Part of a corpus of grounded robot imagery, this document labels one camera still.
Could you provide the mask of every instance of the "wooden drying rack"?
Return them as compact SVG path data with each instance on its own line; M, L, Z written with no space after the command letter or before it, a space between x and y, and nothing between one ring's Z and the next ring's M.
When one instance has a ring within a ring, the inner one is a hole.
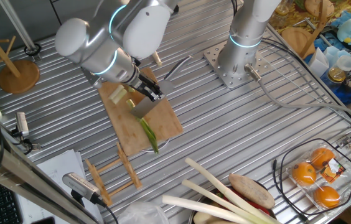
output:
M16 60L14 62L8 57L15 36L9 39L2 39L0 43L8 43L6 52L0 46L0 63L6 66L0 72L0 87L8 93L23 93L31 89L40 78L38 66L30 60Z
M140 187L143 186L141 181L139 181L137 173L134 171L134 168L130 164L130 161L128 161L126 154L124 153L124 151L120 147L119 142L116 142L116 146L118 147L119 159L117 159L113 162L110 162L109 164L105 165L102 168L99 168L98 170L95 168L94 165L92 165L90 163L90 161L88 161L88 159L86 159L88 170L90 171L91 176L93 177L95 185L100 189L103 201L107 204L107 206L110 206L113 204L111 197L114 196L115 194L117 194L119 191L125 189L126 187L134 184L136 186L136 188L139 189ZM105 184L102 182L102 179L100 177L100 173L104 172L105 170L109 169L110 167L114 166L115 164L117 164L120 161L123 163L124 168L126 168L128 175L130 175L131 181L129 181L127 184L124 184L123 186L117 188L116 190L108 193L108 191L105 188Z

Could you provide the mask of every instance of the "ribbed metal table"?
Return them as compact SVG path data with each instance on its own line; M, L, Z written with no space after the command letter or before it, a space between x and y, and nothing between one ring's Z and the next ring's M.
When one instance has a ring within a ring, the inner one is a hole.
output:
M162 205L172 224L187 223L190 210L163 205L161 195L197 200L200 195L182 186L183 179L212 188L184 162L190 157L225 184L231 172L261 182L276 199L273 210L278 220L301 223L274 187L271 161L291 146L314 137L334 142L351 131L350 124L327 108L279 108L253 80L232 90L225 88L203 58L202 51L227 39L232 21L230 1L184 0L179 6L180 12L171 17L157 50L163 66L157 67L152 58L144 59L141 66L151 67L160 81L178 60L188 55L194 57L185 70L174 75L176 88L169 95L184 133L171 139L159 155L141 152L129 158L143 188L137 191L130 186L116 194L112 209L119 215L132 202L150 201ZM279 37L271 29L264 36ZM117 137L97 90L88 84L77 66L56 53L54 37L39 44L43 49L42 61L38 64L40 80L23 94L11 95L0 89L0 110L4 115L1 121L12 129L14 113L26 113L29 138L43 147L29 155L36 163L69 149L80 151L83 160L89 159L97 168L115 160ZM264 43L260 44L260 53L301 89L335 103L290 55ZM10 57L17 60L26 55L22 50L14 50ZM263 74L263 81L279 100L299 104L316 102L272 68ZM92 180L85 163L84 167L88 180ZM109 192L129 182L121 164L101 177ZM283 183L286 195L294 203L310 212L316 210L286 176ZM106 210L103 209L102 214L106 221L111 219ZM325 223L329 219L319 216L315 222Z

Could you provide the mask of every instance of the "metal mounting plate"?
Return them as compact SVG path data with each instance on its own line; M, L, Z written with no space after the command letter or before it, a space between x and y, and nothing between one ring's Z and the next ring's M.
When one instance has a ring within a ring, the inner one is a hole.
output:
M217 73L217 75L223 80L224 84L228 88L235 88L238 87L248 81L250 81L252 78L249 75L246 74L236 74L236 73L223 73L218 66L218 55L220 51L224 48L225 44L227 42L221 42L217 45L214 45L213 47L209 47L208 49L203 51L204 57L208 60L209 64L213 67L214 72ZM261 54L257 51L256 53L256 65L255 69L258 73L263 74L267 71L270 70L270 64L266 62Z

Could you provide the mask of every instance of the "red item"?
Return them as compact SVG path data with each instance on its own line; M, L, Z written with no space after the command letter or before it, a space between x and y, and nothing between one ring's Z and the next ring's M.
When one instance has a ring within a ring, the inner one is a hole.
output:
M263 211L265 214L271 216L271 215L269 214L269 211L268 211L266 208L264 208L263 206L258 205L258 204L254 203L254 202L249 201L245 196L243 196L241 193L237 192L236 190L234 190L234 189L231 189L231 190L232 190L235 194L237 194L237 196L239 196L240 198L242 198L243 200L245 200L247 203L249 203L251 206L253 206L253 207L257 208L257 209L260 209L260 210ZM226 200L227 202L230 202L229 199L227 199L226 196L224 196L224 194L222 194L219 190L217 190L216 195L219 196L220 198Z

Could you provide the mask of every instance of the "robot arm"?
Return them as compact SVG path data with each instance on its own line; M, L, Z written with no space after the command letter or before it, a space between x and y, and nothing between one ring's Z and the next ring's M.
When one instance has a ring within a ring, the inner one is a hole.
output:
M151 101L162 99L159 86L140 73L131 56L144 58L153 54L178 0L122 2L103 1L90 22L68 20L57 32L55 48L60 55L106 81L127 84Z
M218 55L222 77L247 78L269 17L281 0L246 0L232 21L227 45ZM57 52L109 82L127 84L151 101L165 94L140 73L131 58L145 58L161 43L172 9L179 0L104 0L90 22L70 19L55 38ZM233 82L225 83L230 88Z

